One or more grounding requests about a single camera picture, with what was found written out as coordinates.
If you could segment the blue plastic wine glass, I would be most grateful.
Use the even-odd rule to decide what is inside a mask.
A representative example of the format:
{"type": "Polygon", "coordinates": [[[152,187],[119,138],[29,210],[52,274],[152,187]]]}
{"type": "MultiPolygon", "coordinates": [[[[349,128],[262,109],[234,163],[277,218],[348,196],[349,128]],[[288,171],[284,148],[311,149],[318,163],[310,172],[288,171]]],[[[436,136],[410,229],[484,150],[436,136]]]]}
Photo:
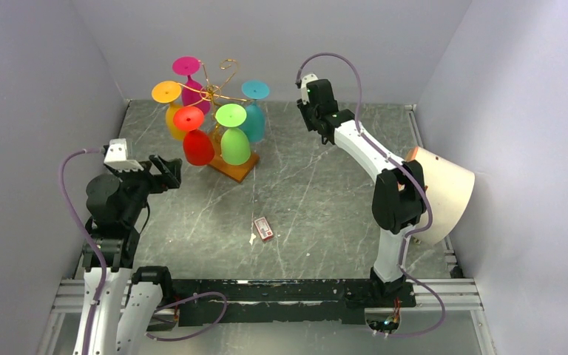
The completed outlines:
{"type": "Polygon", "coordinates": [[[257,102],[267,98],[270,94],[269,86],[263,81],[250,80],[241,86],[243,94],[249,98],[245,106],[246,119],[240,129],[246,134],[250,143],[260,142],[265,135],[266,119],[257,102]]]}

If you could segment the pink plastic wine glass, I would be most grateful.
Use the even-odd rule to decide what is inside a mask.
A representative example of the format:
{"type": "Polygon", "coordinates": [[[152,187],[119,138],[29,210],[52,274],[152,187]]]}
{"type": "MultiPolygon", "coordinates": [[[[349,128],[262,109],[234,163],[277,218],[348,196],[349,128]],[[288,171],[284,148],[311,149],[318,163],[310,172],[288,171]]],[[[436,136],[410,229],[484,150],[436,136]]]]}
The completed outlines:
{"type": "Polygon", "coordinates": [[[203,99],[201,94],[203,85],[192,77],[200,68],[201,62],[192,56],[179,57],[172,64],[172,69],[177,75],[186,77],[185,88],[181,93],[183,105],[197,107],[204,115],[207,115],[211,110],[211,104],[203,99]]]}

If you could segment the red plastic wine glass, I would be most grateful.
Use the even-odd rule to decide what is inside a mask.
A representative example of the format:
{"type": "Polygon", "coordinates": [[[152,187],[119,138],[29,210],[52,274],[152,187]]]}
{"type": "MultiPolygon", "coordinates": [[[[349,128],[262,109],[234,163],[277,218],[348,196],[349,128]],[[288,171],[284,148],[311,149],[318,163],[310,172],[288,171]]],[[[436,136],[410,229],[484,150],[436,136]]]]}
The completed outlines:
{"type": "Polygon", "coordinates": [[[200,130],[204,122],[203,112],[194,106],[180,108],[174,115],[173,124],[185,132],[183,151],[193,166],[208,165],[214,158],[214,147],[209,136],[200,130]]]}

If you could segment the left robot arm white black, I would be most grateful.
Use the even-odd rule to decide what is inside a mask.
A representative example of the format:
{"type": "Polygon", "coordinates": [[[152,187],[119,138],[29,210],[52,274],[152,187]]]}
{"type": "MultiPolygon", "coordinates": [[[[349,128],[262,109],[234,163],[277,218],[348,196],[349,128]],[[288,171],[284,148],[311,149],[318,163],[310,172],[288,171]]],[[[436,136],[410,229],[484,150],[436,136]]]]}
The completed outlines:
{"type": "Polygon", "coordinates": [[[110,166],[86,187],[91,217],[82,226],[84,303],[74,354],[136,354],[152,315],[175,298],[169,269],[134,269],[140,240],[136,222],[148,197],[177,189],[180,158],[150,155],[138,168],[110,166]]]}

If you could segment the green plastic wine glass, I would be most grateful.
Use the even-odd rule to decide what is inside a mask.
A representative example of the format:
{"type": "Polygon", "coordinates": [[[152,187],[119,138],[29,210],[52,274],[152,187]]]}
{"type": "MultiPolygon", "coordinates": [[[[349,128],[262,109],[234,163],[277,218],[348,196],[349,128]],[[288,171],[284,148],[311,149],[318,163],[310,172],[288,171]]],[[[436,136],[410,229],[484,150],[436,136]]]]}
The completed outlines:
{"type": "Polygon", "coordinates": [[[239,104],[222,105],[215,113],[219,125],[225,127],[220,139],[222,159],[230,165],[239,166],[251,156],[251,147],[240,126],[247,118],[246,110],[239,104]]]}

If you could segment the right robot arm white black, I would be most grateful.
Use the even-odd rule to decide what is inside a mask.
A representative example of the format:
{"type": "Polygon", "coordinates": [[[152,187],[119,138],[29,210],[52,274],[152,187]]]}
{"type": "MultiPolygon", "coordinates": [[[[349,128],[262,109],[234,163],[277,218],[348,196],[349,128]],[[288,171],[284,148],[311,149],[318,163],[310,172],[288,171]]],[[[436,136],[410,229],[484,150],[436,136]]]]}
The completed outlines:
{"type": "Polygon", "coordinates": [[[297,81],[297,88],[297,106],[308,131],[346,152],[373,184],[371,213],[380,235],[372,272],[379,280],[369,294],[376,305],[389,305],[398,295],[394,282],[404,277],[410,236],[430,209],[423,167],[388,151],[354,112],[340,109],[329,80],[311,73],[297,81]]]}

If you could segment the orange plastic wine glass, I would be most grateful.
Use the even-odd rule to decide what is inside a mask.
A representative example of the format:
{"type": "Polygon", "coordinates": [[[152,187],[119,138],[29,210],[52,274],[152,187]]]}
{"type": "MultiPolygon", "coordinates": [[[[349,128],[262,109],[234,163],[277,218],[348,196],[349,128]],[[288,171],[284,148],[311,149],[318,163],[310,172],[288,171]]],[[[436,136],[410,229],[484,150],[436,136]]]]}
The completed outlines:
{"type": "Polygon", "coordinates": [[[182,93],[182,86],[175,81],[162,81],[156,84],[151,92],[152,99],[159,104],[166,104],[165,122],[172,138],[182,141],[186,132],[178,129],[173,121],[175,113],[182,108],[177,102],[182,93]]]}

